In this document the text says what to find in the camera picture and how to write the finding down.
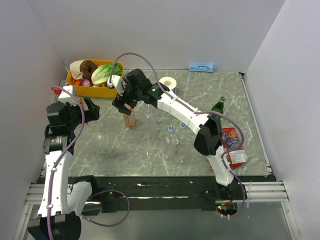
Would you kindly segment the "orange drink bottle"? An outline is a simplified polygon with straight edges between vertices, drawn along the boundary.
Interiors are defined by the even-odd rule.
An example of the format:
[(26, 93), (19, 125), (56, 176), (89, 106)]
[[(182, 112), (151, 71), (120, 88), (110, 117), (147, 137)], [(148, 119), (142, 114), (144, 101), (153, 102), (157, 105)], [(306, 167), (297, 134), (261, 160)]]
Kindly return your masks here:
[(124, 119), (124, 123), (128, 128), (133, 128), (136, 123), (136, 117), (135, 117), (135, 113), (134, 113), (134, 109), (132, 107), (130, 107), (128, 104), (124, 105), (128, 110), (130, 110), (130, 115), (123, 113), (123, 119)]

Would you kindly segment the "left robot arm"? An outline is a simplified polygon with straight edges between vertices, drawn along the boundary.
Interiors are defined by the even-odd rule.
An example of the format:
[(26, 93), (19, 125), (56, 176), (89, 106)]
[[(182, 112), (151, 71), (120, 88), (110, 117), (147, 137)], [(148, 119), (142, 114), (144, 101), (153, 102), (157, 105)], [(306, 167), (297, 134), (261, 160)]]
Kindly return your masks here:
[(37, 217), (28, 221), (27, 230), (36, 240), (77, 240), (87, 200), (99, 195), (93, 175), (77, 177), (69, 184), (77, 136), (75, 129), (100, 117), (100, 107), (88, 97), (81, 104), (57, 101), (46, 108), (49, 124), (44, 136), (45, 183)]

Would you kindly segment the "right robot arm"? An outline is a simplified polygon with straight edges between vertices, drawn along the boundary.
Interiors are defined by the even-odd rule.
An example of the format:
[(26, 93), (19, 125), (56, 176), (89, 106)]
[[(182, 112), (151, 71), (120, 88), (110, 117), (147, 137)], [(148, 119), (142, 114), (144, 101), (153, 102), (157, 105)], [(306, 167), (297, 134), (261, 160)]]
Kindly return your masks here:
[(137, 103), (142, 101), (185, 123), (195, 134), (194, 148), (206, 156), (214, 171), (219, 195), (228, 200), (236, 194), (240, 184), (223, 152), (221, 113), (198, 111), (161, 82), (151, 83), (138, 68), (124, 78), (118, 75), (110, 76), (107, 86), (116, 89), (117, 94), (112, 105), (122, 114), (131, 115)]

